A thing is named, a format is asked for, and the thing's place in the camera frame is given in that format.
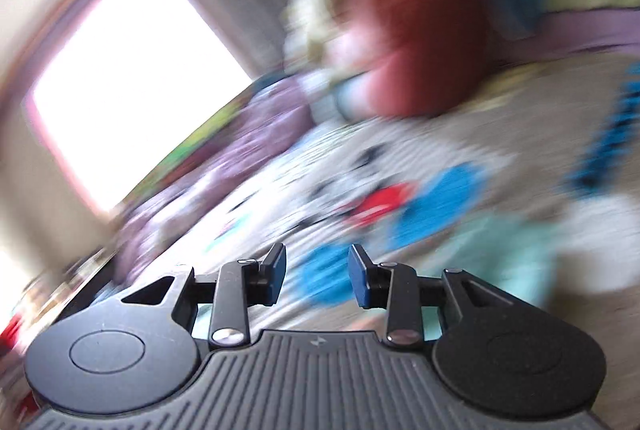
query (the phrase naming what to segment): wall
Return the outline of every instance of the wall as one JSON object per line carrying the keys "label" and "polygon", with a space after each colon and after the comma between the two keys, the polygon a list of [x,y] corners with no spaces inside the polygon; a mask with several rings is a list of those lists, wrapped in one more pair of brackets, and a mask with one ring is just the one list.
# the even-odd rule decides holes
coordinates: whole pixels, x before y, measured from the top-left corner
{"label": "wall", "polygon": [[[0,88],[28,39],[60,0],[0,0]],[[15,105],[0,130],[0,256],[24,275],[61,269],[103,244],[106,224],[78,198]]]}
{"label": "wall", "polygon": [[34,135],[21,107],[15,107],[6,120],[0,153],[9,198],[34,238],[46,247],[51,267],[62,269],[108,241],[107,225],[69,185],[54,157]]}

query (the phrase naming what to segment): window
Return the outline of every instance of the window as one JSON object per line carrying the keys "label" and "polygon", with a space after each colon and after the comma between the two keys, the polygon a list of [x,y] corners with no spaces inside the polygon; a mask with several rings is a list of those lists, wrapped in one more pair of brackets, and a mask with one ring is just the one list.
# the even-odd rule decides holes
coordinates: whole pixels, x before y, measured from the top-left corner
{"label": "window", "polygon": [[108,212],[250,83],[188,0],[101,0],[33,104],[71,180]]}

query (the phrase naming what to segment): lever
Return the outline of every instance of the lever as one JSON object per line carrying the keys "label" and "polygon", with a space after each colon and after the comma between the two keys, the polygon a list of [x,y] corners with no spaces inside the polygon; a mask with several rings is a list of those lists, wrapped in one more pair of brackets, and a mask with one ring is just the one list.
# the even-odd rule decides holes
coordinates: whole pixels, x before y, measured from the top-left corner
{"label": "lever", "polygon": [[260,263],[248,258],[222,266],[209,323],[209,348],[242,347],[250,343],[247,308],[276,303],[287,270],[287,251],[274,244]]}
{"label": "lever", "polygon": [[[396,262],[373,264],[359,244],[350,248],[348,269],[358,305],[387,310],[384,343],[402,349],[420,347],[424,343],[422,295],[415,269]],[[425,284],[429,290],[431,282]]]}
{"label": "lever", "polygon": [[440,327],[446,331],[463,318],[472,318],[484,307],[529,308],[522,300],[494,287],[461,269],[445,269],[442,272],[443,301],[437,304]]}

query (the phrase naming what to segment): black plastic part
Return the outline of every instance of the black plastic part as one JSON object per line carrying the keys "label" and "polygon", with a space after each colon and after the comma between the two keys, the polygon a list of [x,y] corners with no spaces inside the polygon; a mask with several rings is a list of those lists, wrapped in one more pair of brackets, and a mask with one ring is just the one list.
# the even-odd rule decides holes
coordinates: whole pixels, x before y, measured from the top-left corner
{"label": "black plastic part", "polygon": [[443,335],[433,349],[442,381],[463,400],[514,419],[588,409],[606,374],[581,330],[466,272],[444,272]]}
{"label": "black plastic part", "polygon": [[69,318],[71,315],[79,313],[91,305],[100,290],[112,280],[115,261],[116,259],[113,257],[107,260],[90,280],[83,283],[74,291],[72,301],[67,303],[62,311],[60,311],[60,314],[56,318],[57,322],[64,318]]}
{"label": "black plastic part", "polygon": [[37,336],[24,362],[34,393],[62,410],[111,415],[177,391],[200,363],[192,326],[174,318],[193,325],[189,270],[142,288],[151,304],[141,290],[126,290]]}
{"label": "black plastic part", "polygon": [[424,343],[418,276],[413,267],[391,263],[386,302],[385,343],[412,349]]}
{"label": "black plastic part", "polygon": [[287,252],[274,244],[260,263],[238,260],[222,266],[216,282],[209,348],[243,347],[250,343],[247,307],[275,304],[287,269]]}
{"label": "black plastic part", "polygon": [[596,430],[588,414],[541,426],[482,414],[442,386],[421,352],[375,333],[264,331],[217,350],[194,381],[144,411],[109,418],[45,410],[30,430]]}
{"label": "black plastic part", "polygon": [[[242,347],[251,341],[249,334],[249,318],[246,312],[246,279],[245,275],[252,270],[258,271],[258,263],[229,262],[220,269],[211,320],[209,323],[209,347]],[[233,332],[235,339],[226,336],[216,339],[218,333]]]}
{"label": "black plastic part", "polygon": [[[275,303],[284,280],[277,244],[217,282],[183,267],[51,326],[25,360],[52,406],[31,428],[602,428],[585,411],[604,355],[583,332],[461,270],[418,277],[358,245],[349,270],[358,302],[387,308],[384,346],[373,333],[287,331],[251,345],[247,307]],[[208,302],[213,332],[242,339],[191,338]],[[439,307],[437,342],[422,341],[420,306]]]}

